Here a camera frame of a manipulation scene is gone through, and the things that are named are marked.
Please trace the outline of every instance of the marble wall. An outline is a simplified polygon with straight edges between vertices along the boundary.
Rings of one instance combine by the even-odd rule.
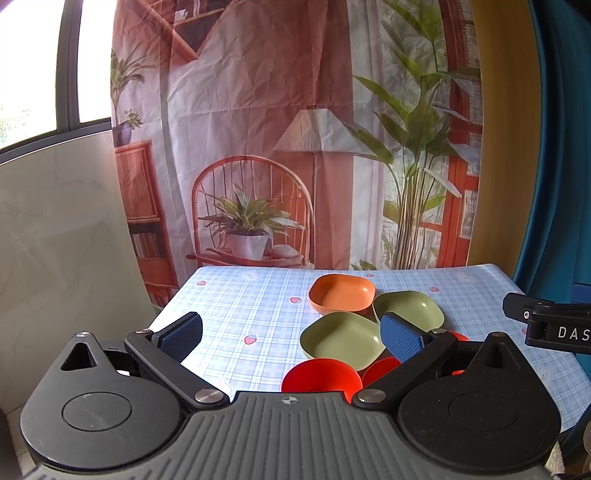
[[[0,165],[0,408],[27,400],[74,333],[118,339],[153,318],[111,132]]]

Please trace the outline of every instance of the white flower pot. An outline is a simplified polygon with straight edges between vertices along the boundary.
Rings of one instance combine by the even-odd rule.
[[[249,260],[262,260],[267,238],[266,235],[247,236],[234,235],[233,233],[226,235],[226,241],[230,250],[232,250],[232,255]]]

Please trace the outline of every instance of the green bowl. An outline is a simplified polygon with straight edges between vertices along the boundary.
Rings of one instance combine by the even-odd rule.
[[[394,312],[425,332],[443,325],[443,312],[429,295],[421,291],[382,293],[375,297],[372,306],[378,324],[384,313]]]
[[[333,358],[357,371],[370,366],[385,349],[379,325],[351,312],[320,317],[301,333],[300,346],[308,358]]]

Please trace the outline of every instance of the table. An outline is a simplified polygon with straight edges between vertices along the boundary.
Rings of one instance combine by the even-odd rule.
[[[519,346],[558,405],[562,429],[591,403],[591,381],[572,353],[524,345],[525,325],[502,312],[507,292],[521,292],[496,266],[398,271],[202,267],[182,286],[150,328],[158,331],[187,312],[203,319],[203,340],[182,362],[233,398],[239,390],[279,391],[283,376],[306,360],[300,333],[320,317],[307,300],[321,275],[363,276],[387,291],[428,294],[445,315],[444,327],[471,340],[501,330]]]

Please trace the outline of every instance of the floor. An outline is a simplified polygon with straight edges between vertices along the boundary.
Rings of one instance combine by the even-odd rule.
[[[31,455],[27,452],[25,441],[21,435],[21,429],[18,426],[21,412],[22,407],[18,407],[16,410],[13,410],[6,415],[6,419],[10,428],[12,444],[14,445],[14,450],[18,457],[18,464],[21,466],[22,474],[25,475],[25,473],[29,473],[30,470],[35,468],[35,464],[33,463],[33,459],[31,459]]]

